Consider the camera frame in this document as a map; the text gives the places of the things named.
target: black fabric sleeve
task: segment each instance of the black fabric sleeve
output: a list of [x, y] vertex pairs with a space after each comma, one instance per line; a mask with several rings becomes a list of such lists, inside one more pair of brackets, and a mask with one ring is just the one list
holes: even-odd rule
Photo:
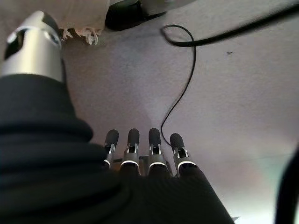
[[125, 181], [92, 135], [65, 84], [0, 78], [0, 223], [233, 223], [204, 175]]

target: black fingertip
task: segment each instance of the black fingertip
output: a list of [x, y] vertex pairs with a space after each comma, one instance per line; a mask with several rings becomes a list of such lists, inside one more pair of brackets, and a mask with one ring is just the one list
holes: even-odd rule
[[149, 146], [157, 147], [158, 144], [161, 144], [160, 132], [158, 129], [152, 128], [149, 131]]
[[136, 128], [133, 128], [129, 131], [128, 135], [128, 144], [134, 146], [136, 143], [139, 144], [139, 131]]
[[170, 136], [170, 145], [172, 150], [174, 150], [174, 148], [185, 147], [182, 136], [180, 136], [178, 133], [174, 133]]
[[114, 146], [116, 147], [118, 142], [118, 137], [119, 137], [118, 131], [116, 131], [115, 129], [110, 130], [106, 135], [105, 146], [110, 147], [111, 144], [114, 144]]

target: robotic finger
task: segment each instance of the robotic finger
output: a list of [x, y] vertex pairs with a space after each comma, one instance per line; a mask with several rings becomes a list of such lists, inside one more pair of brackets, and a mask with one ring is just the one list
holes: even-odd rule
[[180, 177], [182, 175], [182, 168], [198, 168], [198, 166], [192, 161], [189, 152], [187, 152], [187, 150], [185, 149], [183, 139], [179, 134], [172, 134], [170, 136], [170, 143], [173, 150], [174, 164], [178, 172], [177, 177]]
[[114, 160], [114, 153], [118, 142], [118, 137], [119, 137], [118, 131], [110, 130], [107, 133], [105, 139], [104, 148], [107, 152], [107, 158], [104, 160], [104, 162], [109, 166], [109, 168], [111, 168], [111, 164], [113, 163]]
[[162, 150], [161, 150], [161, 138], [160, 138], [160, 132], [156, 128], [152, 128], [149, 131], [149, 168], [148, 171], [150, 172], [151, 169], [155, 166], [165, 166], [166, 160], [163, 156]]
[[129, 131], [128, 134], [128, 144], [124, 152], [121, 168], [126, 165], [134, 165], [137, 167], [138, 173], [140, 174], [138, 144], [139, 131], [133, 128]]

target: robotic hand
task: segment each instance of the robotic hand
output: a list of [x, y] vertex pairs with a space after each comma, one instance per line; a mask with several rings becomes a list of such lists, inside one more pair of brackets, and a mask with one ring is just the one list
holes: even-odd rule
[[[38, 75], [65, 83], [66, 74], [58, 32], [58, 26], [52, 17], [42, 11], [33, 13], [8, 37], [1, 76]], [[108, 168], [114, 162], [118, 137], [116, 130], [109, 131], [106, 136], [104, 147], [107, 151], [107, 158], [104, 162]], [[128, 134], [128, 144], [121, 167], [134, 165], [140, 174], [138, 144], [139, 132], [137, 129], [132, 129]], [[175, 133], [171, 136], [171, 147], [178, 176], [183, 165], [196, 167], [179, 134]], [[170, 169], [161, 149], [160, 132], [152, 128], [149, 131], [146, 173], [150, 173], [155, 166], [162, 166], [167, 172]]]

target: silver metal joint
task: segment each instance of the silver metal joint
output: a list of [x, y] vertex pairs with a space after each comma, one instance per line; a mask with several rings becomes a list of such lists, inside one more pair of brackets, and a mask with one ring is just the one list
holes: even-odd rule
[[185, 149], [185, 147], [182, 147], [180, 149], [178, 149], [177, 147], [174, 148], [173, 160], [178, 172], [178, 177], [180, 177], [179, 168], [181, 165], [189, 163], [196, 166], [196, 164], [192, 161], [192, 158], [190, 154], [187, 152], [187, 150]]
[[124, 156], [123, 156], [123, 162], [121, 163], [121, 166], [126, 163], [134, 163], [138, 167], [138, 171], [140, 173], [139, 169], [139, 152], [138, 152], [138, 145], [135, 144], [134, 146], [131, 146], [130, 143], [128, 143], [127, 148], [125, 150]]
[[104, 160], [109, 165], [109, 168], [111, 168], [111, 164], [113, 163], [113, 160], [114, 160], [114, 152], [115, 152], [115, 145], [111, 144], [111, 147], [107, 154], [107, 157]]
[[30, 74], [64, 82], [61, 41], [53, 18], [42, 11], [28, 17], [8, 38], [1, 76]]
[[149, 147], [149, 169], [156, 164], [166, 166], [166, 160], [162, 154], [161, 145], [158, 144], [158, 147], [154, 148], [154, 145]]

